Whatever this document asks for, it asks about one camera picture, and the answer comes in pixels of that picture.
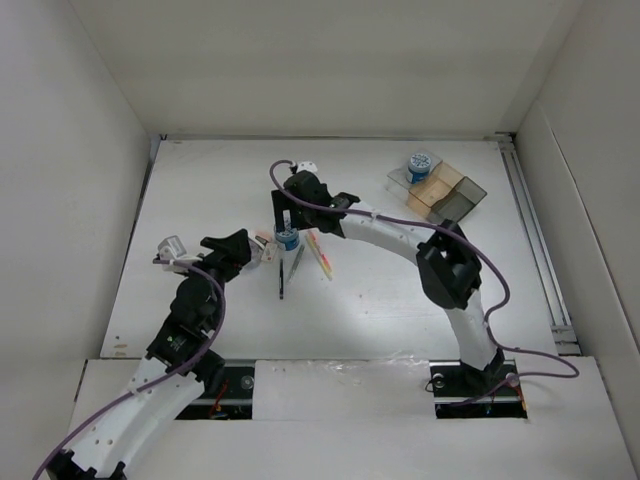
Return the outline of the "blue tape roll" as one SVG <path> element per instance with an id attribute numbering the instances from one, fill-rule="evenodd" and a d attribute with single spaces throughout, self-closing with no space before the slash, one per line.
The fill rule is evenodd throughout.
<path id="1" fill-rule="evenodd" d="M 413 185 L 423 181 L 431 172 L 433 164 L 432 155 L 428 152 L 415 152 L 408 161 L 406 167 L 406 179 Z"/>
<path id="2" fill-rule="evenodd" d="M 299 246 L 299 232 L 296 228 L 287 228 L 282 231 L 275 231 L 276 242 L 284 251 L 296 250 Z"/>

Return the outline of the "orange pink highlighter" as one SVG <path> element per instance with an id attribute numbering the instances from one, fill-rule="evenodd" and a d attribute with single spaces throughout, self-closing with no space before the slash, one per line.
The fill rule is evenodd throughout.
<path id="1" fill-rule="evenodd" d="M 312 232 L 312 231 L 308 231 L 308 232 L 307 232 L 307 236 L 308 236 L 308 238 L 311 240 L 311 242 L 312 242 L 312 244 L 314 245 L 314 247 L 315 247 L 316 251 L 318 252 L 318 254 L 319 254 L 320 258 L 321 258 L 322 263 L 325 265 L 325 267 L 326 267 L 328 270 L 331 270 L 331 269 L 332 269 L 332 267 L 331 267 L 331 264 L 330 264 L 330 262 L 329 262 L 329 259 L 328 259 L 328 257 L 326 256 L 326 254 L 324 253 L 324 251 L 323 251 L 323 249 L 322 249 L 322 247 L 321 247 L 321 245 L 320 245 L 320 243 L 319 243 L 319 240 L 318 240 L 318 237 L 316 236 L 316 234 L 315 234 L 314 232 Z"/>

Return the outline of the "yellow highlighter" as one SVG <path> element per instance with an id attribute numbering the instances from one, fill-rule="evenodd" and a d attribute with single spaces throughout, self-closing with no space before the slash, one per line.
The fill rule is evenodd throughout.
<path id="1" fill-rule="evenodd" d="M 308 243 L 308 245 L 309 245 L 310 249 L 312 250 L 312 252 L 313 252 L 313 254 L 314 254 L 314 256 L 315 256 L 316 260 L 318 261 L 318 263 L 319 263 L 319 265 L 320 265 L 320 268 L 322 269 L 322 271 L 323 271 L 324 275 L 327 277 L 327 279 L 328 279 L 328 280 L 332 280 L 332 279 L 333 279 L 333 271 L 332 271 L 332 269 L 331 269 L 331 270 L 328 270 L 328 269 L 325 267 L 325 265 L 322 263 L 321 258 L 320 258 L 320 256 L 319 256 L 318 252 L 316 251 L 316 249 L 315 249 L 314 245 L 312 244 L 311 240 L 310 240 L 310 239 L 308 238 L 308 236 L 307 236 L 307 232 L 306 232 L 306 240 L 307 240 L 307 243 Z"/>

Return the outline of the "black pen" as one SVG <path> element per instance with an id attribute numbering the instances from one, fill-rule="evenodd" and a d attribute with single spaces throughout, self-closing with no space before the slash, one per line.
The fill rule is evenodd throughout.
<path id="1" fill-rule="evenodd" d="M 279 300 L 284 300 L 284 287 L 285 287 L 285 280 L 284 280 L 284 259 L 280 258 L 279 262 L 278 262 L 278 295 L 279 295 Z"/>

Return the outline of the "grey pen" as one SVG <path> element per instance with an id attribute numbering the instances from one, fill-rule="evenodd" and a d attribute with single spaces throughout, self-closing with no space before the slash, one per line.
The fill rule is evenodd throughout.
<path id="1" fill-rule="evenodd" d="M 286 284 L 287 285 L 289 285 L 291 283 L 292 279 L 294 278 L 294 275 L 295 275 L 295 273 L 296 273 L 296 271 L 297 271 L 297 269 L 298 269 L 298 267 L 299 267 L 299 265 L 301 263 L 301 259 L 303 257 L 304 251 L 305 251 L 305 246 L 304 245 L 300 245 L 298 247 L 297 251 L 296 251 L 296 254 L 295 254 L 294 258 L 293 258 L 293 261 L 292 261 L 292 263 L 290 265 L 289 272 L 288 272 L 287 277 L 286 277 Z"/>

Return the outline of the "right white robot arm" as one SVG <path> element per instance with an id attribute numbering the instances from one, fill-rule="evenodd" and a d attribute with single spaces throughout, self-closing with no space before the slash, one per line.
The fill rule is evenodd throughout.
<path id="1" fill-rule="evenodd" d="M 481 301 L 481 262 L 455 222 L 427 237 L 421 228 L 376 214 L 359 197 L 329 193 L 325 183 L 299 169 L 271 191 L 278 232 L 289 220 L 296 230 L 316 229 L 394 253 L 417 267 L 426 297 L 444 310 L 459 346 L 465 395 L 483 394 L 499 379 L 504 353 L 490 339 Z"/>

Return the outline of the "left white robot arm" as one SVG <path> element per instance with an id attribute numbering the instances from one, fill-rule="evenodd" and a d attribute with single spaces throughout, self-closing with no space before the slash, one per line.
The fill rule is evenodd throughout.
<path id="1" fill-rule="evenodd" d="M 240 229 L 200 245 L 206 254 L 188 254 L 177 236 L 159 244 L 154 264 L 183 278 L 168 316 L 120 396 L 69 433 L 36 478 L 126 479 L 184 408 L 220 390 L 225 361 L 211 347 L 226 316 L 225 287 L 251 263 L 255 243 Z"/>

